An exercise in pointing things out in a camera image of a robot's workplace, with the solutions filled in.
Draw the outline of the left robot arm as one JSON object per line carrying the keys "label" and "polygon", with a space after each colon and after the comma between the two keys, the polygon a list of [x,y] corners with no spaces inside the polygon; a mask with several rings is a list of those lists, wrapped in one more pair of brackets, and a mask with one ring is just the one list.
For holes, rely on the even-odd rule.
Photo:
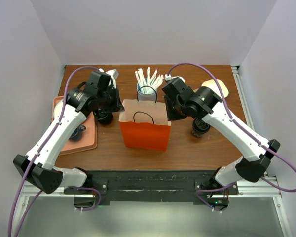
{"label": "left robot arm", "polygon": [[73,132],[91,113],[111,114],[124,107],[119,97],[116,79],[118,71],[94,70],[86,82],[76,88],[65,89],[60,114],[40,140],[24,156],[17,155],[13,164],[23,177],[41,191],[50,194],[58,187],[72,187],[82,194],[92,189],[92,181],[80,168],[65,169],[55,166],[56,159]]}

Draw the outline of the orange paper bag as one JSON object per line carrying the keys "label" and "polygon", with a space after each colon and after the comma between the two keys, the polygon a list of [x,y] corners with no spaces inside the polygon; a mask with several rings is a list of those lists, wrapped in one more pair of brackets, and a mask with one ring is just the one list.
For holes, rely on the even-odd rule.
{"label": "orange paper bag", "polygon": [[153,100],[124,99],[124,111],[119,113],[119,125],[124,144],[130,148],[166,151],[171,122],[168,121],[165,103],[157,102],[157,92],[152,89]]}

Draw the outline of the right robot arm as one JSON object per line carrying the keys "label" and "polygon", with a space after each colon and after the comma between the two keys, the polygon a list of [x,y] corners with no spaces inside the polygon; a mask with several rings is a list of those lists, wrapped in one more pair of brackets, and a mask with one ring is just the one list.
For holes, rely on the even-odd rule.
{"label": "right robot arm", "polygon": [[193,91],[180,77],[168,81],[162,88],[169,121],[187,117],[198,119],[219,131],[242,154],[233,163],[220,167],[210,181],[210,189],[221,194],[231,183],[245,179],[257,182],[265,173],[280,148],[280,143],[268,140],[250,129],[231,111],[225,110],[222,98],[210,87]]}

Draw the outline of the single black cup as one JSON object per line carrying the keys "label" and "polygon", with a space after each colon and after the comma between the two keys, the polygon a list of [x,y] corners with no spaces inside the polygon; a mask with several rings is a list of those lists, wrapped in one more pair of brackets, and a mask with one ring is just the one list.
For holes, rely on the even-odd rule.
{"label": "single black cup", "polygon": [[198,131],[198,130],[195,130],[193,129],[192,130],[192,134],[194,137],[197,137],[197,138],[201,138],[202,136],[204,136],[206,133],[208,133],[208,130],[202,130],[202,131]]}

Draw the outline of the black cup lid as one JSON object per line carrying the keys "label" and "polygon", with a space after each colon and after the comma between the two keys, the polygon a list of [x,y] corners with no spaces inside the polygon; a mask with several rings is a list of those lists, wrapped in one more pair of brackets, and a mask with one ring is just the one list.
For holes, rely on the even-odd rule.
{"label": "black cup lid", "polygon": [[210,130],[210,125],[201,119],[194,119],[192,129],[198,133],[207,133]]}

